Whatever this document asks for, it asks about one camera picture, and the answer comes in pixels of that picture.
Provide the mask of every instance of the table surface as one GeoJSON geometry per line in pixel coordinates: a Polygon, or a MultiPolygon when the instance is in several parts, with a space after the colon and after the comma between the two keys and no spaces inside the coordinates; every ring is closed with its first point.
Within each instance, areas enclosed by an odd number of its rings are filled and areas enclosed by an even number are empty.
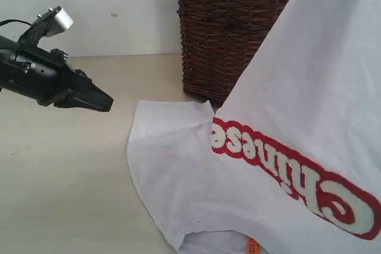
{"type": "Polygon", "coordinates": [[[180,55],[70,62],[114,106],[43,108],[0,93],[0,252],[175,253],[136,193],[125,148],[139,99],[189,100],[180,55]]]}

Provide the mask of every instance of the woven basket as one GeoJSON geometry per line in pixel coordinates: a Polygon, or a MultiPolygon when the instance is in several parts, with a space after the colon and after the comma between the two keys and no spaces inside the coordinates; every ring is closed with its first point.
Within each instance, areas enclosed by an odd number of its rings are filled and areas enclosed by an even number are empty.
{"type": "Polygon", "coordinates": [[[179,0],[184,91],[221,104],[288,0],[179,0]]]}

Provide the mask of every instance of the wire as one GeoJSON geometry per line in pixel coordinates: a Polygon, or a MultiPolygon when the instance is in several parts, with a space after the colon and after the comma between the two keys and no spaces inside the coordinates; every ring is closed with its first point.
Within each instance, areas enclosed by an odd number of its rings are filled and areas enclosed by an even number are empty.
{"type": "Polygon", "coordinates": [[[12,23],[12,22],[19,22],[19,23],[23,23],[23,24],[27,24],[27,25],[29,25],[29,26],[32,26],[32,24],[30,24],[30,23],[27,22],[27,21],[17,20],[17,19],[8,19],[8,20],[1,21],[1,22],[0,22],[0,27],[1,27],[1,26],[4,26],[4,25],[7,25],[7,24],[9,24],[9,23],[12,23]]]}

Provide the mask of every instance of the wall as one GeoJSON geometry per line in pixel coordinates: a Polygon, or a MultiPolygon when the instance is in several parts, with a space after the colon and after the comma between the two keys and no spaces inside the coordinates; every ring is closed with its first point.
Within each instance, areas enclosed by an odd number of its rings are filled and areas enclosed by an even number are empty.
{"type": "MultiPolygon", "coordinates": [[[[43,39],[40,46],[45,49],[57,47],[69,56],[180,52],[177,0],[0,0],[0,20],[34,21],[58,5],[74,24],[61,35],[43,39]]],[[[9,24],[0,27],[0,34],[17,40],[25,28],[9,24]]]]}

